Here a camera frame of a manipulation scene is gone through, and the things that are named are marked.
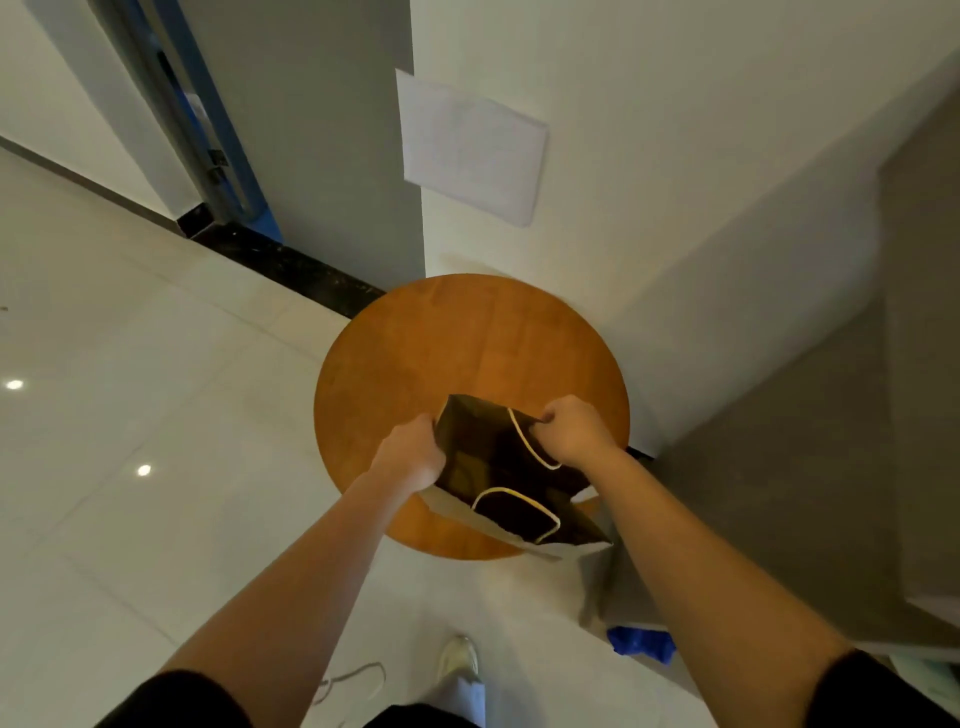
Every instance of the bag handle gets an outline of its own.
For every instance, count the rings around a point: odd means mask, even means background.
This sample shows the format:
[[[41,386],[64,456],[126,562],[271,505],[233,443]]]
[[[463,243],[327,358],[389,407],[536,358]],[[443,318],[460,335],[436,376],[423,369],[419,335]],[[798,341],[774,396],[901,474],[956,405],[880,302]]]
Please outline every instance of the bag handle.
[[[531,448],[531,447],[530,447],[530,443],[527,442],[527,436],[523,434],[523,430],[520,428],[520,423],[516,421],[516,415],[514,414],[514,410],[512,410],[510,407],[507,407],[507,411],[510,413],[510,419],[513,420],[513,422],[514,422],[514,427],[516,427],[516,434],[518,434],[518,435],[520,436],[520,439],[523,441],[523,444],[524,444],[525,446],[527,446],[527,449],[528,449],[528,450],[530,450],[530,454],[532,454],[534,457],[536,457],[536,458],[537,458],[537,461],[538,461],[541,465],[543,465],[548,471],[558,470],[558,469],[560,468],[560,466],[562,465],[562,463],[555,463],[554,465],[551,465],[551,464],[548,463],[546,460],[544,460],[542,457],[540,457],[540,456],[537,454],[537,451],[534,450],[533,448]]]
[[[556,516],[554,513],[552,513],[551,511],[549,511],[549,510],[548,510],[545,506],[543,506],[541,503],[537,503],[537,502],[536,502],[535,500],[533,500],[531,497],[527,497],[527,496],[525,496],[523,493],[518,493],[517,491],[511,490],[510,488],[500,488],[500,487],[488,488],[488,489],[485,490],[483,493],[481,493],[479,496],[477,496],[476,500],[473,502],[473,505],[470,506],[470,510],[475,511],[475,510],[477,509],[477,503],[480,502],[480,498],[482,498],[483,496],[488,496],[490,493],[506,493],[506,494],[508,494],[508,495],[510,495],[510,496],[516,496],[516,497],[518,497],[520,500],[526,501],[527,503],[529,503],[530,505],[532,505],[534,508],[536,508],[538,511],[541,511],[542,513],[546,514],[547,516],[549,516],[549,517],[553,520],[553,522],[554,522],[553,528],[551,528],[549,531],[547,531],[547,532],[544,533],[542,536],[540,536],[539,538],[537,538],[537,539],[534,541],[534,544],[535,544],[535,545],[538,545],[538,544],[539,544],[543,539],[545,539],[547,536],[552,536],[553,534],[555,534],[557,531],[560,530],[560,519],[557,518],[557,516]]]

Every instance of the forearm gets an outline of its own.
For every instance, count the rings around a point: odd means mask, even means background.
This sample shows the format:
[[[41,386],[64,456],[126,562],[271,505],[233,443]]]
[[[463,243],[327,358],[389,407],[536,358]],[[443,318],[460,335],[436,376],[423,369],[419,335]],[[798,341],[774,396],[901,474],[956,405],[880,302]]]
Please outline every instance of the forearm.
[[[222,685],[256,728],[299,726],[406,495],[374,473],[340,500],[163,667]]]
[[[801,725],[849,643],[626,453],[596,458],[587,475],[717,722]]]

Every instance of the gray pants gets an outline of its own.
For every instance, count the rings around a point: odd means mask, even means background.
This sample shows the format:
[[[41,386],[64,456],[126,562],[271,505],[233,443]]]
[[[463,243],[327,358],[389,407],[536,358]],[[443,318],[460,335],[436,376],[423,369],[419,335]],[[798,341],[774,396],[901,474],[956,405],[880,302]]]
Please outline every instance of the gray pants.
[[[487,726],[487,691],[468,670],[451,672],[417,702],[453,713],[480,728]]]

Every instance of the hand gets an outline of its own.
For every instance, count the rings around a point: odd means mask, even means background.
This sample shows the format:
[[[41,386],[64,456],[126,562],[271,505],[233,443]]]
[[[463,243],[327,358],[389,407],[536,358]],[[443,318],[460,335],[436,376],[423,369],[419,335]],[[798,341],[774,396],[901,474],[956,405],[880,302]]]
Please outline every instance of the hand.
[[[369,473],[410,495],[433,485],[445,464],[446,455],[433,437],[433,420],[418,415],[394,427],[380,443]]]
[[[578,397],[553,400],[540,418],[543,422],[531,430],[534,437],[551,457],[571,468],[583,471],[611,449],[619,450],[593,405]]]

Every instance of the white paper on wall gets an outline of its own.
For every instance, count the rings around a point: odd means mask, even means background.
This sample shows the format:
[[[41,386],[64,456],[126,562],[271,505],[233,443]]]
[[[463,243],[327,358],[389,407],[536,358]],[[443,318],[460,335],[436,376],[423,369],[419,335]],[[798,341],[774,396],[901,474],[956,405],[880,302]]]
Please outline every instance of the white paper on wall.
[[[403,179],[525,227],[547,126],[502,104],[396,72]]]

